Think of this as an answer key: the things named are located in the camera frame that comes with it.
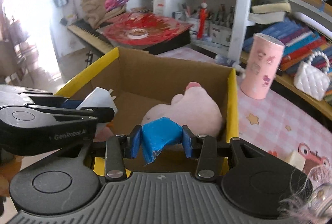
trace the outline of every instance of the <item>pink tumbler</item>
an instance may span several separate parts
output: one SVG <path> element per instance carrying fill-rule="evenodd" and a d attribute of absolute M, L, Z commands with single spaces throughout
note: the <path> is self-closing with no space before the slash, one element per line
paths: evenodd
<path fill-rule="evenodd" d="M 283 56 L 284 44 L 266 34 L 255 34 L 241 90 L 254 99 L 264 99 Z"/>

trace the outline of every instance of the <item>white box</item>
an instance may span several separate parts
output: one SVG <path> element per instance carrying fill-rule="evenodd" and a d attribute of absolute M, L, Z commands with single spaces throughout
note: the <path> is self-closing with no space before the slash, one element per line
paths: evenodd
<path fill-rule="evenodd" d="M 210 25 L 210 37 L 212 37 L 212 42 L 222 44 L 224 46 L 229 46 L 231 36 L 231 28 L 215 24 Z"/>
<path fill-rule="evenodd" d="M 199 19 L 187 18 L 186 22 L 194 25 L 190 28 L 190 31 L 198 32 L 198 30 L 200 29 L 200 20 Z M 210 21 L 205 21 L 203 34 L 209 33 L 209 27 L 210 27 Z"/>
<path fill-rule="evenodd" d="M 164 0 L 153 0 L 153 13 L 164 16 Z"/>

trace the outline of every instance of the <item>brown blanket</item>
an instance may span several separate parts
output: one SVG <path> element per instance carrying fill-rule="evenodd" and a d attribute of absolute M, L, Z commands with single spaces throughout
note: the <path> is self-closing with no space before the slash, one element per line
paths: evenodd
<path fill-rule="evenodd" d="M 86 20 L 93 29 L 96 29 L 104 21 L 113 18 L 126 11 L 126 5 L 115 8 L 106 12 L 106 0 L 82 0 L 82 8 L 85 12 L 84 20 Z"/>

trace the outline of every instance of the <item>table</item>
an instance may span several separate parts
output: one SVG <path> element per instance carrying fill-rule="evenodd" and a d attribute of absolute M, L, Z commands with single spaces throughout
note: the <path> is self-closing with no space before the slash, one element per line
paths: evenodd
<path fill-rule="evenodd" d="M 214 63 L 189 47 L 159 56 Z M 332 134 L 303 110 L 269 90 L 263 100 L 246 96 L 238 86 L 239 137 L 285 160 L 294 150 L 307 148 L 314 161 L 332 164 Z"/>

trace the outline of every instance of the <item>white handbag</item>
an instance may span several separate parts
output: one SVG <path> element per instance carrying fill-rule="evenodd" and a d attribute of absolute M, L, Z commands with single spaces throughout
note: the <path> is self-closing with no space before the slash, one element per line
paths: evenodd
<path fill-rule="evenodd" d="M 322 56 L 326 61 L 324 72 L 311 65 L 316 56 Z M 301 62 L 294 78 L 294 85 L 298 90 L 303 91 L 316 100 L 322 100 L 330 85 L 330 78 L 327 72 L 330 69 L 330 62 L 326 54 L 315 51 L 309 57 L 308 63 Z"/>

